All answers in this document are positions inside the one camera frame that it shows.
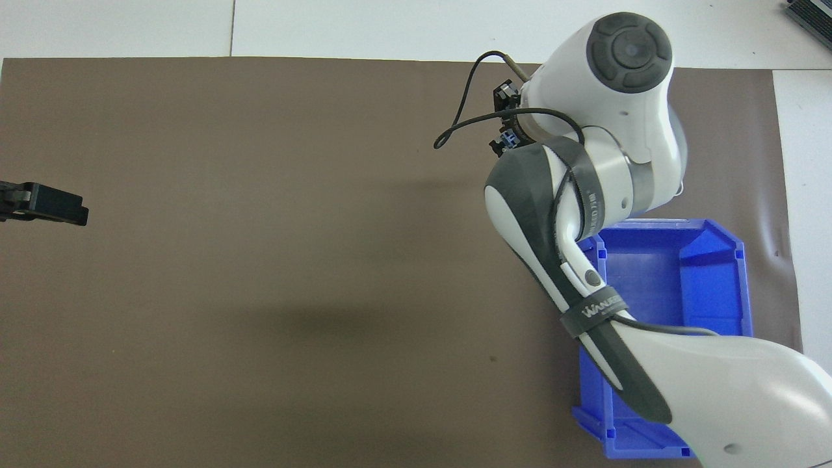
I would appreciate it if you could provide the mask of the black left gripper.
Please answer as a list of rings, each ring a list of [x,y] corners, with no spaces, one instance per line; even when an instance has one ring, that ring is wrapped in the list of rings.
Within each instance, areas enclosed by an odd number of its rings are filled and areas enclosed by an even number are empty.
[[[29,199],[23,202],[23,213],[18,213],[27,192]],[[42,220],[86,226],[88,214],[80,195],[39,183],[1,184],[1,222]]]

